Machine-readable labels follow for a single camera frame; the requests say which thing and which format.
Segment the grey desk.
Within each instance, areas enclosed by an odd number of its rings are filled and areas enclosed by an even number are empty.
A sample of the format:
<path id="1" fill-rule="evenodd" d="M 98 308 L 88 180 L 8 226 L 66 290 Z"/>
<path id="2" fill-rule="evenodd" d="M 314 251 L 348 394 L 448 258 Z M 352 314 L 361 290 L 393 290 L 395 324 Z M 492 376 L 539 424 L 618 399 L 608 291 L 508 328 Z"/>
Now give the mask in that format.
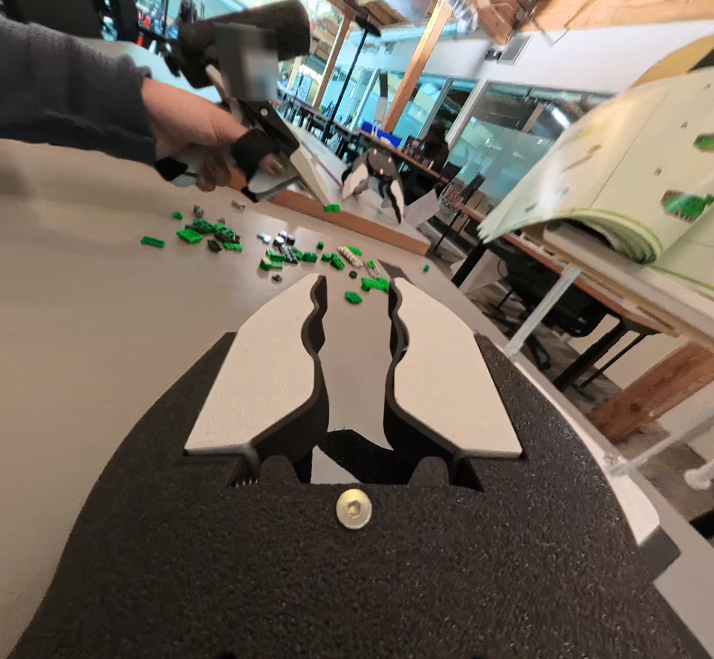
<path id="1" fill-rule="evenodd" d="M 203 194 L 104 155 L 1 142 L 1 657 L 49 586 L 71 525 L 142 412 L 219 339 L 151 328 L 127 292 L 135 244 Z"/>

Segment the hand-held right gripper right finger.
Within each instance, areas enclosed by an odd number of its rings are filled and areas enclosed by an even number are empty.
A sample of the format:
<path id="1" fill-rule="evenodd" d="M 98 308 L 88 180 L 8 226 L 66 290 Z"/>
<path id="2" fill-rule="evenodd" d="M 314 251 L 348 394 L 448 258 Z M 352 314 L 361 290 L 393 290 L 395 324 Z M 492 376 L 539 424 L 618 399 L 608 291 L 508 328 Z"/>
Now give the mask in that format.
<path id="1" fill-rule="evenodd" d="M 518 458 L 522 445 L 471 328 L 403 277 L 389 287 L 383 430 L 409 463 Z"/>

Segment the white wood-edged board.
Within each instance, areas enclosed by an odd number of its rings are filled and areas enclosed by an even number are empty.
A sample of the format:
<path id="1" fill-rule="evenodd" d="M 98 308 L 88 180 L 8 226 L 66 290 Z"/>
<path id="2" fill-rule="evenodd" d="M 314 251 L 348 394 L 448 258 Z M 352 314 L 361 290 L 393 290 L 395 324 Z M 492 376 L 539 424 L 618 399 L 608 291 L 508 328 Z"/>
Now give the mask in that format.
<path id="1" fill-rule="evenodd" d="M 341 174 L 345 164 L 318 138 L 295 125 L 289 125 L 301 148 L 317 159 L 316 171 L 326 188 L 329 204 L 339 204 L 339 212 L 325 212 L 322 203 L 299 184 L 290 184 L 269 200 L 274 205 L 333 224 L 399 249 L 424 255 L 429 241 L 408 223 L 398 223 L 390 209 L 380 207 L 379 195 L 368 190 L 359 197 L 341 198 Z"/>

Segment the open instruction booklet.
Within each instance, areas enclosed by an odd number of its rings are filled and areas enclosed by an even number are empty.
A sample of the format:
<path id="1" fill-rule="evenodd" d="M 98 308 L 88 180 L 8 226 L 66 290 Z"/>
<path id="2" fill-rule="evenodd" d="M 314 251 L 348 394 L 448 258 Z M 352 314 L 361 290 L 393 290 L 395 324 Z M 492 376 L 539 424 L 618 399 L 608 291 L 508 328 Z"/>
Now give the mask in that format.
<path id="1" fill-rule="evenodd" d="M 713 68 L 634 87 L 570 126 L 478 227 L 554 222 L 713 298 Z"/>

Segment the wooden floor beam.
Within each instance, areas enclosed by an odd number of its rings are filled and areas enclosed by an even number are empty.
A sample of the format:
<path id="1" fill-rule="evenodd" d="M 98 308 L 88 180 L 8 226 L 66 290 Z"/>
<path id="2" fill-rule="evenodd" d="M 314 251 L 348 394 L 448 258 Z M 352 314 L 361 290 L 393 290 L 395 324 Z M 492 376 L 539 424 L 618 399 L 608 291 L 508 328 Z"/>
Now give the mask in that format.
<path id="1" fill-rule="evenodd" d="M 588 418 L 613 443 L 660 418 L 713 381 L 713 352 L 683 344 L 599 405 Z"/>

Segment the person's left forearm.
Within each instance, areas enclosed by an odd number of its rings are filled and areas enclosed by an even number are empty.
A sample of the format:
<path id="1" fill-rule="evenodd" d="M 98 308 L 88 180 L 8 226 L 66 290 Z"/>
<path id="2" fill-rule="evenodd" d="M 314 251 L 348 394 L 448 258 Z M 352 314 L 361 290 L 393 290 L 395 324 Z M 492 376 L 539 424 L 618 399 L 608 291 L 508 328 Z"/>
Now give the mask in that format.
<path id="1" fill-rule="evenodd" d="M 1 18 L 1 138 L 156 162 L 151 72 L 37 24 Z"/>

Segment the wooden background desk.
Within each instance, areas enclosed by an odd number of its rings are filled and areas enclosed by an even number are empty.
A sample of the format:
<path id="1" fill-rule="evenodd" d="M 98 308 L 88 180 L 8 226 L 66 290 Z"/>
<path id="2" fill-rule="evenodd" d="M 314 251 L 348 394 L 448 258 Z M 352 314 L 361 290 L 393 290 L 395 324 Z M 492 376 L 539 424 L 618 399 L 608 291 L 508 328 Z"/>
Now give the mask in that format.
<path id="1" fill-rule="evenodd" d="M 530 349 L 538 369 L 549 368 L 550 362 L 539 357 L 535 349 L 535 330 L 538 325 L 542 324 L 543 317 L 571 284 L 575 284 L 577 288 L 601 302 L 608 309 L 608 315 L 618 320 L 611 330 L 594 341 L 559 374 L 554 381 L 554 385 L 559 390 L 576 384 L 588 369 L 602 360 L 629 333 L 634 333 L 636 340 L 626 348 L 627 351 L 647 337 L 656 334 L 665 334 L 674 339 L 680 336 L 680 332 L 677 332 L 671 324 L 658 318 L 654 313 L 638 308 L 635 303 L 626 300 L 606 283 L 597 281 L 592 275 L 578 269 L 573 264 L 558 262 L 554 256 L 549 256 L 545 251 L 538 250 L 533 245 L 526 245 L 521 238 L 510 235 L 505 237 L 504 242 L 498 240 L 490 244 L 481 244 L 481 252 L 489 251 L 488 248 L 491 244 L 515 247 L 560 275 L 559 281 L 530 315 L 526 315 L 519 322 L 509 322 L 512 336 L 504 349 L 504 353 L 509 359 L 514 360 L 523 349 Z"/>

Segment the wall vent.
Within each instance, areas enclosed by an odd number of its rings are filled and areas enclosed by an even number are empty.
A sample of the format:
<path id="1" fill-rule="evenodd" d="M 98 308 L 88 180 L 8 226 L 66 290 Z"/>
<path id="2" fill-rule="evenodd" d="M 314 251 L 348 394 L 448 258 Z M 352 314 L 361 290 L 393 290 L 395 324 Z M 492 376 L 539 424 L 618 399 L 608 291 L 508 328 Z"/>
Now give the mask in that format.
<path id="1" fill-rule="evenodd" d="M 499 65 L 515 65 L 532 39 L 531 35 L 515 35 L 504 46 L 498 56 Z"/>

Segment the person's left hand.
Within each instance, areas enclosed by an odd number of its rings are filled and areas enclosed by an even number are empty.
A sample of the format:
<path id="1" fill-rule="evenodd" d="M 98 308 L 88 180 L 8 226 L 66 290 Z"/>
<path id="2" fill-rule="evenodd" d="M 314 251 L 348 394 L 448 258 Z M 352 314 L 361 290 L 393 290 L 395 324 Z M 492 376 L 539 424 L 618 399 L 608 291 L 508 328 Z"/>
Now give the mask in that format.
<path id="1" fill-rule="evenodd" d="M 196 147 L 220 152 L 248 133 L 246 126 L 212 101 L 152 78 L 144 79 L 141 96 L 158 159 L 178 159 Z"/>

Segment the black tripod pole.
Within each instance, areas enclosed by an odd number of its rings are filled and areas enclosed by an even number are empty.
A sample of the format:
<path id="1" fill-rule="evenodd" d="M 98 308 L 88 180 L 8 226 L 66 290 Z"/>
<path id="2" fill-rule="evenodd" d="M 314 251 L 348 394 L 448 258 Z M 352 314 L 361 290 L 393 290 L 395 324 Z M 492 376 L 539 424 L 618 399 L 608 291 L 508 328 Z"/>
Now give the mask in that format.
<path id="1" fill-rule="evenodd" d="M 322 101 L 327 119 L 344 128 L 352 126 L 367 84 L 373 76 L 373 67 L 365 64 L 366 57 L 374 46 L 380 45 L 380 30 L 368 18 L 357 15 L 356 30 L 346 38 L 341 54 L 354 46 L 345 55 L 342 63 L 337 63 L 328 82 Z"/>

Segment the idle grey black gripper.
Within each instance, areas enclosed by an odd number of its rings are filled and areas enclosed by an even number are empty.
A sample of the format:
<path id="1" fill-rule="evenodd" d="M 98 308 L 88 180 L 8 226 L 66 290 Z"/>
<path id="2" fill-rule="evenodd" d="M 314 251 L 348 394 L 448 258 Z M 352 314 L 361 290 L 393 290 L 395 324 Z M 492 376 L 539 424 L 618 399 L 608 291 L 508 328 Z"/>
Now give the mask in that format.
<path id="1" fill-rule="evenodd" d="M 379 195 L 381 207 L 391 208 L 398 224 L 404 220 L 405 191 L 395 158 L 385 149 L 369 147 L 343 171 L 342 198 L 357 197 L 371 190 Z"/>

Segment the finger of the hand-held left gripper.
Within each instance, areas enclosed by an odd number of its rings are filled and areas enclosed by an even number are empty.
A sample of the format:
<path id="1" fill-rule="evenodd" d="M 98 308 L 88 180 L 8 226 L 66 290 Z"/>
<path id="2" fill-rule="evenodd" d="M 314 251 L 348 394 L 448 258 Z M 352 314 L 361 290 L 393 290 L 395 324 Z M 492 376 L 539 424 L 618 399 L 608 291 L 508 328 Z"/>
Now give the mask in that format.
<path id="1" fill-rule="evenodd" d="M 271 199 L 290 185 L 303 186 L 303 178 L 295 169 L 288 169 L 280 174 L 269 174 L 259 169 L 248 181 L 245 196 L 252 202 Z"/>
<path id="2" fill-rule="evenodd" d="M 299 148 L 286 156 L 286 163 L 300 178 L 309 193 L 323 207 L 341 203 L 342 161 L 313 132 L 287 124 Z"/>

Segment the pile of small building bricks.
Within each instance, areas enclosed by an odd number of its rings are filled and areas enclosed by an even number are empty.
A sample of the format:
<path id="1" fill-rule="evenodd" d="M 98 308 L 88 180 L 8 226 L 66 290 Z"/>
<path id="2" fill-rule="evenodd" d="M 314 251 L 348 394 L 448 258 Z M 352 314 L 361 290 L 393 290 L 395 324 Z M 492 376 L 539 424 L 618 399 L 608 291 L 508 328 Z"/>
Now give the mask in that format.
<path id="1" fill-rule="evenodd" d="M 235 331 L 254 312 L 290 288 L 306 275 L 323 274 L 328 278 L 331 302 L 340 301 L 344 291 L 357 291 L 359 282 L 350 282 L 347 271 L 337 271 L 328 262 L 283 262 L 283 268 L 264 269 L 270 236 L 281 230 L 296 237 L 297 248 L 320 257 L 335 252 L 338 246 L 358 247 L 367 257 L 382 259 L 401 268 L 415 285 L 426 289 L 434 272 L 424 272 L 424 255 L 389 242 L 346 229 L 332 222 L 337 214 L 325 219 L 309 217 L 273 204 L 249 205 L 239 212 L 226 202 L 207 209 L 205 217 L 182 219 L 170 215 L 160 219 L 148 237 L 163 240 L 162 247 L 135 244 L 136 261 L 129 265 L 127 292 L 138 314 L 151 328 L 168 329 L 167 335 L 209 336 L 200 328 L 215 328 L 218 334 Z"/>

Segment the wooden post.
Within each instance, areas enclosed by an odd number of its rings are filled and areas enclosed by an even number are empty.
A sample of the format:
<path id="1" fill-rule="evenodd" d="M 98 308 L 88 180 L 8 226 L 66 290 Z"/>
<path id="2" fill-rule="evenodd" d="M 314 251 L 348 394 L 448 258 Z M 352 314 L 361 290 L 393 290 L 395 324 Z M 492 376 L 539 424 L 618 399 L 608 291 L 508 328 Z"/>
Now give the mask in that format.
<path id="1" fill-rule="evenodd" d="M 451 18 L 452 12 L 451 5 L 445 0 L 437 1 L 403 79 L 398 86 L 395 97 L 381 123 L 381 128 L 384 131 L 392 133 L 397 126 L 398 120 L 405 111 L 418 80 L 423 75 L 425 66 L 442 36 L 443 29 Z"/>

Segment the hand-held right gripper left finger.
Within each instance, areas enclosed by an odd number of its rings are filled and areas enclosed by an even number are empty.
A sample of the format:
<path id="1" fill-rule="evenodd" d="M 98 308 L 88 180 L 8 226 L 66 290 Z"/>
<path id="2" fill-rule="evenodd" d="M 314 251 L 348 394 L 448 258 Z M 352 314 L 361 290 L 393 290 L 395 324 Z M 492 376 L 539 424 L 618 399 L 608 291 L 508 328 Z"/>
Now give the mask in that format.
<path id="1" fill-rule="evenodd" d="M 237 331 L 186 440 L 189 456 L 271 456 L 302 461 L 328 428 L 319 351 L 327 280 L 308 274 Z"/>

